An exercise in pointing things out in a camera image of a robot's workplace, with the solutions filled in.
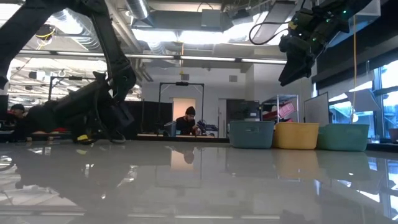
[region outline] storage bin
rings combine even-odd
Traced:
[[[272,145],[273,121],[231,121],[229,141],[233,147],[268,149]]]
[[[315,149],[318,123],[277,123],[274,147],[281,149]]]
[[[368,131],[368,124],[328,124],[319,129],[317,148],[365,151],[368,145]]]

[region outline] pipe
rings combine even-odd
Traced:
[[[146,0],[126,0],[126,5],[135,19],[143,20],[149,16],[149,5]]]
[[[165,55],[166,49],[161,42],[148,42],[150,50],[157,55]]]
[[[71,37],[74,41],[78,42],[85,49],[92,52],[100,52],[101,45],[96,35],[93,35],[88,29],[91,24],[85,24],[84,18],[69,9],[56,12],[52,15],[55,25],[67,34],[79,34],[84,37]]]
[[[127,27],[124,19],[119,15],[119,12],[113,6],[110,0],[105,0],[105,3],[108,7],[109,13],[112,14],[113,18],[116,19],[116,21],[118,22],[118,25],[122,28],[124,33],[129,37],[130,41],[134,44],[133,51],[141,53],[142,52],[141,46],[136,37],[134,36],[134,34],[132,33],[131,28]]]

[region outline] yellow cable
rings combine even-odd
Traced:
[[[356,62],[356,16],[354,15],[354,89],[356,88],[356,74],[357,74],[357,62]],[[351,109],[351,124],[354,123],[354,107],[355,107],[355,91],[353,105]]]
[[[51,36],[53,33],[55,32],[55,29],[53,31],[51,31],[51,33],[49,34],[45,34],[45,35],[35,35],[36,37],[49,37]]]

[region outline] black robotic arm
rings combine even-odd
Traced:
[[[348,20],[372,0],[325,0],[312,10],[301,8],[289,22],[288,35],[279,48],[286,52],[287,63],[279,77],[285,86],[309,77],[317,57],[339,32],[349,32]]]
[[[51,131],[69,120],[93,112],[96,121],[104,120],[105,128],[100,123],[103,129],[115,131],[127,126],[132,117],[123,101],[136,84],[136,75],[120,48],[104,0],[26,0],[0,28],[0,88],[8,82],[6,73],[11,60],[53,13],[65,8],[92,20],[106,58],[108,78],[95,72],[94,82],[47,104],[45,111],[39,110],[35,119],[45,126],[46,131]]]

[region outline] cable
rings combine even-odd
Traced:
[[[39,46],[36,47],[36,50],[40,50],[43,46],[45,46],[45,45],[39,44]],[[21,66],[19,69],[17,69],[17,71],[14,72],[14,73],[10,76],[10,80],[11,80],[11,78],[12,78],[14,75],[18,75],[18,73],[19,73],[23,68],[25,68],[25,66],[32,60],[32,58],[33,58],[33,57],[31,57],[30,59],[28,59],[28,61],[25,62],[25,64],[24,64],[23,66]]]
[[[351,124],[354,123],[354,107],[355,107],[355,88],[356,88],[356,75],[358,69],[356,67],[357,59],[356,59],[356,16],[354,15],[354,97],[353,97],[353,105],[351,109]]]
[[[282,24],[288,24],[288,23],[289,23],[289,22],[262,22],[262,23],[256,24],[256,25],[254,25],[254,26],[251,28],[251,30],[250,30],[250,32],[249,32],[249,40],[250,40],[250,42],[251,42],[252,44],[254,44],[254,45],[263,45],[263,44],[266,44],[266,43],[268,43],[270,40],[272,40],[273,38],[275,38],[278,34],[280,34],[281,32],[283,32],[283,31],[285,31],[285,30],[287,30],[287,29],[283,29],[283,30],[279,31],[278,33],[274,34],[271,38],[269,38],[268,40],[266,40],[266,41],[264,41],[264,42],[257,43],[257,42],[255,42],[255,41],[253,41],[253,39],[251,38],[251,33],[253,32],[254,28],[256,28],[257,26],[264,25],[264,24],[282,25]]]
[[[55,29],[53,31],[51,31],[49,34],[45,34],[45,35],[35,35],[38,38],[44,38],[44,37],[49,37],[51,35],[53,35],[55,32]]]
[[[301,3],[301,7],[300,7],[301,9],[304,7],[305,1],[306,0],[303,0],[303,3]]]
[[[199,4],[199,6],[198,6],[197,12],[199,12],[200,6],[201,6],[203,3],[206,3],[208,6],[211,7],[212,10],[214,10],[213,6],[211,6],[211,5],[208,4],[207,2],[201,2],[201,3]]]

